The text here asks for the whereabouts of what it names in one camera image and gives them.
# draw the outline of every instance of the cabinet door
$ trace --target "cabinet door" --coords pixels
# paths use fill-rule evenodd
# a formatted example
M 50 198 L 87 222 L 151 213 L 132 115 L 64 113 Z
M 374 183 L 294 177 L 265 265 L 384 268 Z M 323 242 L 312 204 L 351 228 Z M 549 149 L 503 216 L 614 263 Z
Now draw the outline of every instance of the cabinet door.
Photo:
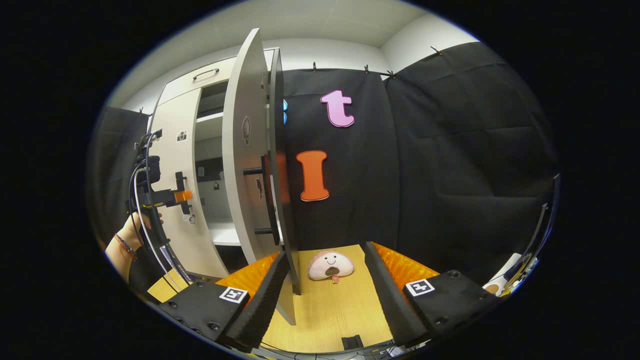
M 184 189 L 193 194 L 188 203 L 196 221 L 195 224 L 185 221 L 180 206 L 159 208 L 164 233 L 171 239 L 170 245 L 185 270 L 208 277 L 225 277 L 228 272 L 211 241 L 196 183 L 193 133 L 200 93 L 201 89 L 197 88 L 156 108 L 151 131 L 162 129 L 163 136 L 149 149 L 150 155 L 160 157 L 160 180 L 152 187 L 175 190 L 175 173 L 182 172 L 186 177 Z M 181 133 L 186 133 L 186 137 L 180 136 Z
M 262 176 L 244 175 L 260 168 L 267 153 L 268 69 L 259 29 L 247 36 L 229 77 L 222 119 L 222 160 L 231 217 L 247 262 L 280 251 L 270 234 L 254 229 L 270 227 Z
M 300 295 L 300 271 L 298 264 L 298 242 L 293 228 L 291 196 L 287 181 L 287 156 L 284 140 L 284 77 L 280 50 L 275 49 L 271 60 L 271 81 L 269 84 L 269 165 L 271 193 L 281 241 L 287 251 L 291 269 L 290 281 L 293 291 Z

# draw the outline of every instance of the pink plush toy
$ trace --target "pink plush toy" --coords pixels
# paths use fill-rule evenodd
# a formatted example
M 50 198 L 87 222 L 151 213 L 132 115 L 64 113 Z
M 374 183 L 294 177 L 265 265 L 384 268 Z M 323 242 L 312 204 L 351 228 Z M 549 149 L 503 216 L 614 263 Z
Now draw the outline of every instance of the pink plush toy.
M 309 263 L 307 273 L 312 280 L 322 280 L 329 276 L 337 282 L 340 276 L 347 276 L 354 270 L 353 261 L 337 251 L 321 251 Z

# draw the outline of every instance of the black handle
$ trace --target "black handle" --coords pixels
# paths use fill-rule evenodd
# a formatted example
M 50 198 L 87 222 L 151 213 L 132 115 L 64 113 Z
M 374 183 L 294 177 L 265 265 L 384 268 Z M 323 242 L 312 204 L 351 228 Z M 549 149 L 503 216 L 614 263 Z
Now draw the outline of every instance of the black handle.
M 208 72 L 212 72 L 212 71 L 218 72 L 218 71 L 220 71 L 220 69 L 211 69 L 211 70 L 207 70 L 207 71 L 205 71 L 205 72 L 201 72 L 201 73 L 199 73 L 198 75 L 194 76 L 194 77 L 193 77 L 193 79 L 195 80 L 198 76 L 200 76 L 200 75 L 202 75 L 202 74 L 206 74 L 206 73 L 208 73 Z

